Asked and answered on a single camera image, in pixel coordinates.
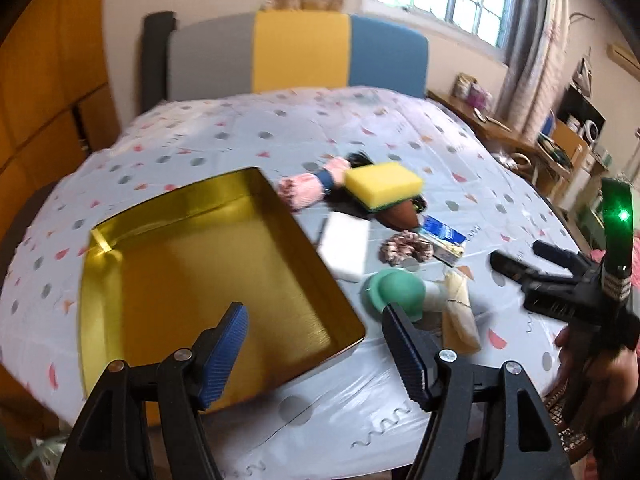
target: headboard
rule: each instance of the headboard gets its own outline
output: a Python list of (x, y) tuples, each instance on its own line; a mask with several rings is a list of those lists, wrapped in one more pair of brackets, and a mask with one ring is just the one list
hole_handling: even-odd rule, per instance
[(172, 12), (150, 14), (143, 31), (141, 111), (163, 98), (215, 99), (303, 86), (373, 86), (421, 98), (428, 51), (419, 32), (340, 12), (268, 10), (179, 30)]

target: blue headboard panel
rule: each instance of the blue headboard panel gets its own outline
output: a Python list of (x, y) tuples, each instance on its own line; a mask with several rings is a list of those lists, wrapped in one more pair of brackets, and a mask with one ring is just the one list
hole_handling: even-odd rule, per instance
[(428, 61), (429, 42), (420, 32), (351, 15), (349, 86), (388, 88), (423, 98)]

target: green plastic lid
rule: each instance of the green plastic lid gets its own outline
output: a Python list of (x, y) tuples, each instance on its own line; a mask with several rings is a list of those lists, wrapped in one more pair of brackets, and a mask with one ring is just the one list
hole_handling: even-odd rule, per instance
[(389, 303), (395, 303), (412, 322), (422, 319), (424, 295), (424, 282), (406, 270), (380, 270), (369, 281), (369, 299), (377, 311), (382, 313)]

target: yellow headboard panel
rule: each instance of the yellow headboard panel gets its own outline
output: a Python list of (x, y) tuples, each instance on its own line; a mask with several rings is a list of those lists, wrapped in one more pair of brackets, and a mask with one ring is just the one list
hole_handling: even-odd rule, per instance
[(351, 19), (340, 12), (258, 12), (254, 26), (253, 92), (348, 85)]

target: polka dot sheet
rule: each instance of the polka dot sheet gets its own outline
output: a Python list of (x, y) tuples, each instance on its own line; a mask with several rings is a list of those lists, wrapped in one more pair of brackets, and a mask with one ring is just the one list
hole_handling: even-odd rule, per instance
[[(284, 176), (316, 171), (333, 156), (358, 151), (415, 171), (424, 181), (427, 213), (468, 235), (458, 269), (469, 277), (482, 338), (474, 360), (496, 367), (517, 360), (536, 387), (545, 388), (557, 367), (552, 339), (561, 325), (524, 312), (518, 288), (492, 272), (487, 257), (501, 248), (561, 272), (532, 254), (532, 242), (577, 247), (535, 191), (498, 165), (448, 110), (371, 88), (167, 103), (136, 118), (111, 149), (94, 153), (59, 183), (27, 230), (0, 296), (0, 360), (38, 400), (73, 422), (84, 401), (78, 291), (93, 226), (217, 174), (258, 166), (275, 186)], [(329, 211), (319, 203), (296, 215), (314, 243)], [(391, 234), (372, 222), (367, 278), (386, 267), (378, 250)], [(416, 272), (441, 280), (447, 270), (433, 260)], [(366, 325), (366, 340), (279, 388), (254, 410), (232, 408), (208, 417), (225, 476), (345, 478), (414, 458), (428, 415), (406, 397), (378, 315), (363, 302), (366, 282), (339, 284)], [(285, 409), (282, 401), (291, 396), (296, 402)], [(311, 412), (297, 419), (292, 406)], [(234, 438), (220, 437), (230, 431)]]

